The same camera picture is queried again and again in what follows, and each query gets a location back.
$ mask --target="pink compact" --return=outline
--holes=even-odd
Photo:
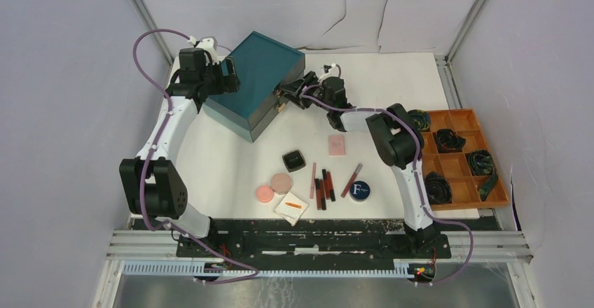
[[[270,181],[270,186],[275,193],[284,195],[289,192],[293,183],[291,182],[291,177],[285,173],[279,173],[272,177]]]
[[[345,137],[341,134],[328,137],[328,149],[330,156],[343,156],[347,154],[345,147]]]
[[[267,185],[262,185],[256,189],[256,198],[262,203],[270,202],[274,196],[275,193],[272,191],[272,188]]]

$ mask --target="white platform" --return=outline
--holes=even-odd
[[[307,55],[305,71],[322,72],[322,65],[336,62],[343,68],[349,101],[360,107],[388,107],[401,103],[405,109],[447,109],[446,96],[431,53],[326,54]],[[295,195],[309,202],[303,218],[403,218],[403,206],[394,175],[385,166],[369,133],[344,133],[347,155],[330,157],[328,135],[339,134],[330,127],[326,112],[310,107],[302,111],[288,104],[255,143],[249,143],[218,124],[204,112],[188,130],[176,163],[188,188],[188,201],[213,218],[279,218],[274,208],[281,197],[262,204],[257,187],[269,184],[272,176],[286,172],[281,156],[301,150],[307,166],[290,173]],[[309,199],[312,163],[317,175],[322,168],[332,173],[336,202],[327,211],[316,210]],[[371,187],[371,195],[356,203],[338,196],[358,163],[363,164],[359,180]],[[478,211],[440,211],[442,218],[478,218]]]

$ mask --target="orange compartment organizer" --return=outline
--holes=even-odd
[[[452,187],[452,203],[433,204],[433,210],[481,209],[504,207],[509,204],[509,196],[503,186],[501,177],[497,185],[483,202],[478,196],[478,189],[489,176],[472,176],[466,159],[468,153],[489,149],[481,125],[472,109],[427,111],[431,118],[430,132],[422,132],[425,146],[423,148],[423,177],[436,172],[445,177]],[[466,139],[461,153],[437,153],[434,135],[437,130],[449,128]]]

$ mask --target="teal storage box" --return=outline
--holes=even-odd
[[[254,142],[286,103],[280,84],[290,83],[305,70],[305,55],[253,31],[230,54],[240,89],[208,97],[202,109],[211,118]]]

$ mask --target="black compact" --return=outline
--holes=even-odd
[[[284,162],[286,169],[289,170],[289,173],[298,171],[299,169],[305,167],[305,159],[298,149],[292,150],[283,155],[282,161]]]

